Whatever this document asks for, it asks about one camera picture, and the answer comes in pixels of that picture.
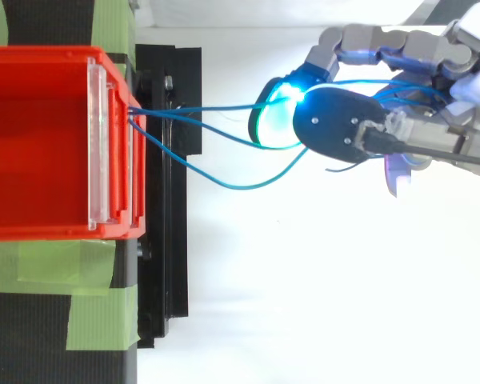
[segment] led light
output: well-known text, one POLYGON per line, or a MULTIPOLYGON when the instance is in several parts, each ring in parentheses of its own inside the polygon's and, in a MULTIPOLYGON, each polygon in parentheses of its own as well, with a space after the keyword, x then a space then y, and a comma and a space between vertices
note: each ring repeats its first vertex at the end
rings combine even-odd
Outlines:
POLYGON ((294 113, 297 103, 304 100, 305 95, 303 90, 288 82, 276 85, 267 101, 285 101, 266 106, 261 111, 256 124, 256 136, 260 144, 291 146, 298 143, 294 132, 294 113))

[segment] white wall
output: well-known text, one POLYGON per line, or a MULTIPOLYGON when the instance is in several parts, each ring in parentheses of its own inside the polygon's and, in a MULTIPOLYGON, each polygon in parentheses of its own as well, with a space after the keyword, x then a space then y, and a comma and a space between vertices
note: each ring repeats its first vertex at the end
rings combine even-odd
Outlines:
MULTIPOLYGON (((227 105, 255 100, 319 33, 146 29, 138 40, 201 46, 203 102, 227 105)), ((247 116, 205 121, 247 138, 247 116)), ((204 132, 190 160, 252 183, 295 155, 204 132)), ((309 154, 246 192, 189 173, 190 317, 139 352, 139 384, 480 383, 480 178, 435 164, 396 200, 380 161, 324 171, 341 165, 309 154)))

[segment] blue wire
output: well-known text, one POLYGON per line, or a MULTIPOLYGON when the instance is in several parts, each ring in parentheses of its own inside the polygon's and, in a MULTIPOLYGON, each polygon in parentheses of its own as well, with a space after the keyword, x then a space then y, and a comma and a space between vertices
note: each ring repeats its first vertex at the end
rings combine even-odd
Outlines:
POLYGON ((139 108, 136 108, 138 112, 134 112, 132 114, 146 114, 148 116, 155 116, 157 118, 169 118, 173 120, 177 120, 180 122, 188 122, 189 124, 193 124, 195 126, 202 126, 203 128, 210 130, 216 134, 220 134, 224 138, 228 138, 229 140, 233 140, 234 142, 239 142, 240 144, 243 144, 245 146, 251 146, 253 148, 259 149, 259 150, 291 150, 297 146, 300 146, 301 143, 298 142, 296 144, 293 144, 292 146, 283 146, 283 147, 272 147, 272 146, 262 146, 260 144, 257 144, 255 142, 249 142, 247 140, 243 140, 241 138, 237 138, 236 136, 233 136, 232 134, 227 134, 226 132, 223 132, 221 130, 218 130, 217 128, 213 126, 209 126, 208 124, 205 124, 204 122, 200 122, 199 120, 194 120, 193 118, 187 118, 185 116, 178 116, 178 115, 173 115, 173 114, 164 114, 162 112, 157 112, 154 110, 142 110, 139 108))
MULTIPOLYGON (((337 82, 327 82, 323 83, 320 85, 326 85, 326 84, 335 84, 335 85, 346 85, 346 84, 359 84, 359 83, 365 83, 365 84, 392 84, 396 86, 408 86, 408 87, 413 87, 413 89, 416 90, 422 90, 424 92, 429 92, 429 93, 434 93, 442 100, 444 101, 445 96, 438 90, 428 87, 428 86, 423 86, 421 84, 415 84, 412 82, 403 82, 400 80, 341 80, 337 82)), ((276 100, 273 100, 272 102, 259 102, 256 104, 248 104, 248 105, 243 105, 243 106, 200 106, 200 107, 191 107, 191 108, 177 108, 176 110, 149 110, 150 112, 159 112, 159 113, 166 113, 166 114, 190 114, 194 112, 210 112, 210 111, 231 111, 231 110, 253 110, 253 109, 261 109, 266 106, 270 106, 273 104, 279 104, 280 102, 287 102, 291 98, 278 98, 276 100)), ((136 108, 131 106, 130 107, 131 111, 136 112, 137 114, 146 114, 145 112, 148 110, 143 110, 141 108, 136 108)))
POLYGON ((205 178, 214 182, 215 184, 219 184, 220 186, 223 186, 223 187, 228 188, 230 190, 256 190, 257 188, 263 188, 264 186, 268 186, 269 184, 272 184, 273 182, 276 182, 277 180, 282 178, 285 174, 287 174, 294 167, 294 165, 297 164, 297 162, 302 158, 302 156, 304 156, 304 154, 307 152, 307 148, 305 148, 300 154, 298 154, 298 156, 280 174, 274 176, 273 178, 271 178, 271 179, 269 179, 265 182, 260 182, 259 184, 253 184, 252 186, 234 186, 234 185, 231 185, 231 184, 228 184, 226 182, 222 182, 222 181, 218 180, 217 178, 208 174, 204 170, 200 170, 196 166, 193 166, 189 162, 180 158, 175 153, 173 153, 169 148, 164 146, 155 137, 151 136, 150 134, 148 134, 147 132, 142 130, 142 128, 140 126, 138 126, 137 124, 135 124, 135 122, 133 120, 129 119, 129 121, 130 121, 130 124, 132 125, 132 127, 135 128, 137 132, 139 132, 145 138, 147 138, 148 140, 153 142, 156 146, 158 146, 158 148, 163 150, 173 160, 179 162, 180 164, 183 164, 184 166, 186 166, 190 170, 193 170, 194 172, 197 172, 198 174, 200 174, 201 176, 204 176, 205 178))
POLYGON ((424 102, 416 102, 415 100, 409 100, 406 98, 381 98, 376 100, 378 100, 378 102, 380 102, 381 104, 384 104, 386 102, 399 102, 401 104, 407 104, 409 106, 426 106, 428 108, 431 108, 432 110, 435 110, 435 108, 430 104, 426 104, 424 102))
POLYGON ((425 92, 427 94, 435 94, 436 96, 438 96, 442 102, 444 102, 445 104, 448 103, 448 101, 446 100, 446 97, 445 95, 434 89, 434 88, 429 88, 427 86, 403 86, 403 87, 399 87, 399 88, 393 88, 391 90, 385 90, 379 94, 376 94, 374 96, 374 98, 382 98, 384 96, 391 96, 392 94, 396 94, 397 92, 403 92, 403 91, 406 91, 406 90, 420 90, 422 92, 425 92))
MULTIPOLYGON (((287 102, 291 98, 276 98, 271 102, 258 102, 256 104, 247 104, 244 106, 196 106, 190 108, 177 108, 176 110, 160 110, 157 112, 166 112, 171 114, 191 114, 194 112, 210 112, 210 111, 221 111, 227 112, 231 110, 259 110, 265 108, 266 106, 272 106, 274 104, 279 104, 281 102, 287 102)), ((144 111, 142 108, 137 108, 135 106, 130 107, 131 110, 144 111)))

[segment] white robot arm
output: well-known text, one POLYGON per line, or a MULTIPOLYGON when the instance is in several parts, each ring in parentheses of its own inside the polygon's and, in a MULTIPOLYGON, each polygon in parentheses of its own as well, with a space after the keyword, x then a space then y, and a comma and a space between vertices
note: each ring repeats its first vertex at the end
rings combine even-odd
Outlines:
MULTIPOLYGON (((378 26, 329 28, 304 64, 279 80, 315 90, 308 91, 294 112, 294 132, 304 145, 352 163, 384 154, 392 192, 391 180, 422 170, 433 159, 480 175, 480 3, 441 36, 419 30, 384 32, 378 26), (378 93, 388 98, 328 86, 340 62, 380 61, 402 71, 378 93), (397 102, 402 98, 408 101, 405 106, 397 102)), ((259 101, 269 93, 262 93, 259 101)), ((258 117, 251 115, 254 141, 258 135, 251 127, 258 117)))

